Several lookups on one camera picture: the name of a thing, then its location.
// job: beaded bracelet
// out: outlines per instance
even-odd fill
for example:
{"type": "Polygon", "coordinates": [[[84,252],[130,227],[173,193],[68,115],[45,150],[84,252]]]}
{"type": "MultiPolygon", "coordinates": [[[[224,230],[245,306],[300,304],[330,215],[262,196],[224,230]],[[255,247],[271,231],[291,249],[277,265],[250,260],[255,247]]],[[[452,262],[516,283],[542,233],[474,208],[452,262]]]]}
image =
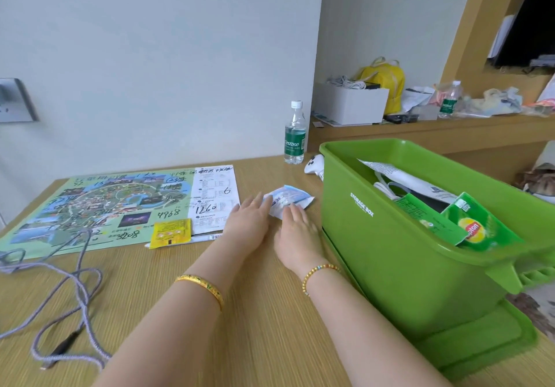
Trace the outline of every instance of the beaded bracelet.
{"type": "Polygon", "coordinates": [[[304,280],[302,281],[302,291],[304,292],[305,295],[309,295],[309,293],[306,291],[306,282],[308,282],[309,278],[316,273],[318,270],[322,270],[322,269],[333,269],[336,271],[339,271],[339,267],[334,266],[333,264],[322,264],[320,266],[316,266],[314,269],[310,270],[307,275],[305,276],[304,280]]]}
{"type": "Polygon", "coordinates": [[[198,276],[193,276],[191,274],[184,274],[183,276],[178,277],[175,281],[179,282],[180,280],[189,280],[190,282],[196,283],[197,285],[202,286],[203,288],[207,289],[213,296],[218,300],[220,305],[220,311],[224,308],[224,297],[221,296],[220,291],[216,286],[212,285],[209,281],[199,278],[198,276]]]}

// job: green packaging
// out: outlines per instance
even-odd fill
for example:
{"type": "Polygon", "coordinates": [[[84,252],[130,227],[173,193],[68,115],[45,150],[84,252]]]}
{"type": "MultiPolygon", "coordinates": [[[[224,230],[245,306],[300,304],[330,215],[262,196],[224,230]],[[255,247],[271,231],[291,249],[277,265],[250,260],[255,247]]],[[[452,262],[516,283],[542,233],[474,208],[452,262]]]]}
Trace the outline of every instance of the green packaging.
{"type": "Polygon", "coordinates": [[[458,196],[441,214],[467,231],[461,248],[488,251],[524,242],[468,193],[458,196]]]}
{"type": "Polygon", "coordinates": [[[437,213],[433,208],[412,194],[406,194],[403,198],[395,201],[395,203],[429,231],[449,244],[460,244],[467,236],[467,232],[463,228],[449,221],[449,219],[437,213]]]}

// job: white controller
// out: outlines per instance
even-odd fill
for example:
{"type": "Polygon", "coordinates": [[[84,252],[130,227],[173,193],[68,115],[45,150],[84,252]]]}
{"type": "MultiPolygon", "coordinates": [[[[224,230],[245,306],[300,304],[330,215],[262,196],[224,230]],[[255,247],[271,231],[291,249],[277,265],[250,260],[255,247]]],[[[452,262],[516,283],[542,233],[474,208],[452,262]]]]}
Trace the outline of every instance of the white controller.
{"type": "Polygon", "coordinates": [[[305,166],[305,174],[316,174],[323,181],[323,155],[318,154],[305,166]]]}

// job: yellow bag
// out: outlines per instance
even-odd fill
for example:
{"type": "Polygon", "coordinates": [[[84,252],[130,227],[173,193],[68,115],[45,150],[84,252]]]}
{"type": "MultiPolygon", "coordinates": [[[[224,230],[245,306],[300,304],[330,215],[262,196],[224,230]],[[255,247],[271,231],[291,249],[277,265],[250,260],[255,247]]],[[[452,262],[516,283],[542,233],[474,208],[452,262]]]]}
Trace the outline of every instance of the yellow bag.
{"type": "Polygon", "coordinates": [[[353,77],[353,80],[378,83],[382,88],[389,89],[384,114],[395,114],[401,110],[401,93],[405,87],[405,74],[399,67],[399,61],[386,61],[385,57],[378,57],[370,66],[362,68],[353,77]]]}

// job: white box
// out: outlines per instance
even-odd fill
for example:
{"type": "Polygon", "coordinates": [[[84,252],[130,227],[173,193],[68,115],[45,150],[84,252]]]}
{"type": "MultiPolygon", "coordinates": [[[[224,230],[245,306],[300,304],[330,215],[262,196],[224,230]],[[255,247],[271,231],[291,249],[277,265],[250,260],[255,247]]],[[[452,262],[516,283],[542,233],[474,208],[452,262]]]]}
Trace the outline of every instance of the white box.
{"type": "Polygon", "coordinates": [[[346,89],[314,84],[312,110],[339,124],[381,123],[389,89],[346,89]]]}

